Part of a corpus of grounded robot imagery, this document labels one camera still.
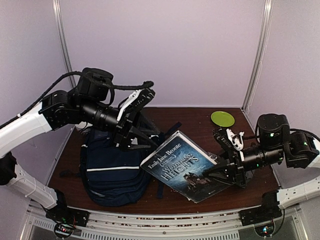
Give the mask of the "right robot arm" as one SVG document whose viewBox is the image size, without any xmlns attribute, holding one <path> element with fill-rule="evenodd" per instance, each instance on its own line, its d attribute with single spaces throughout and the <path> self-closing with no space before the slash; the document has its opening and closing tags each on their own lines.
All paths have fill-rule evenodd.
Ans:
<svg viewBox="0 0 320 240">
<path fill-rule="evenodd" d="M 282 162 L 288 168 L 320 166 L 319 137 L 306 130 L 290 128 L 284 114 L 261 115 L 253 136 L 258 143 L 247 148 L 244 148 L 243 132 L 235 134 L 229 128 L 220 127 L 214 130 L 213 137 L 224 153 L 217 157 L 218 164 L 205 170 L 203 175 L 224 184 L 244 188 L 248 172 Z M 290 188 L 266 192 L 260 206 L 239 212 L 241 223 L 247 226 L 279 218 L 287 207 L 319 195 L 319 177 Z"/>
</svg>

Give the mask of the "navy blue backpack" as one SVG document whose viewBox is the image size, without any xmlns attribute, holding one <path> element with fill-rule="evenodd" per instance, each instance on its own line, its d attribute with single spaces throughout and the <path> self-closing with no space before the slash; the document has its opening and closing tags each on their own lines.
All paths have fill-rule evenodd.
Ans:
<svg viewBox="0 0 320 240">
<path fill-rule="evenodd" d="M 151 175 L 140 164 L 148 149 L 124 151 L 113 146 L 111 132 L 86 130 L 77 173 L 64 170 L 59 177 L 80 177 L 89 198 L 103 207 L 136 203 L 145 193 Z"/>
</svg>

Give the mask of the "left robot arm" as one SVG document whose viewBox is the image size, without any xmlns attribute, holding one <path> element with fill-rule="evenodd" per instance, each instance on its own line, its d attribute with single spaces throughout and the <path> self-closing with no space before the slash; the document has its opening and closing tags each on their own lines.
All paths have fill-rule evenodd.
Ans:
<svg viewBox="0 0 320 240">
<path fill-rule="evenodd" d="M 156 145 L 152 133 L 138 127 L 141 109 L 155 96 L 152 81 L 115 85 L 111 73 L 89 67 L 74 71 L 73 75 L 79 76 L 76 87 L 70 91 L 49 87 L 26 110 L 0 127 L 1 185 L 13 187 L 38 202 L 48 218 L 63 224 L 76 221 L 64 194 L 28 174 L 13 156 L 14 148 L 36 136 L 80 123 L 110 132 L 112 143 L 122 150 Z"/>
</svg>

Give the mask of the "black notebook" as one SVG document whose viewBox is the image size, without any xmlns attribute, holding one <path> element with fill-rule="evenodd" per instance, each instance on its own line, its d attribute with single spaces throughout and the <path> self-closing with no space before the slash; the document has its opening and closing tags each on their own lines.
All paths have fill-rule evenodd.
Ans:
<svg viewBox="0 0 320 240">
<path fill-rule="evenodd" d="M 197 204 L 231 186 L 205 176 L 205 171 L 218 164 L 217 160 L 217 155 L 204 151 L 178 130 L 147 156 L 140 167 Z"/>
</svg>

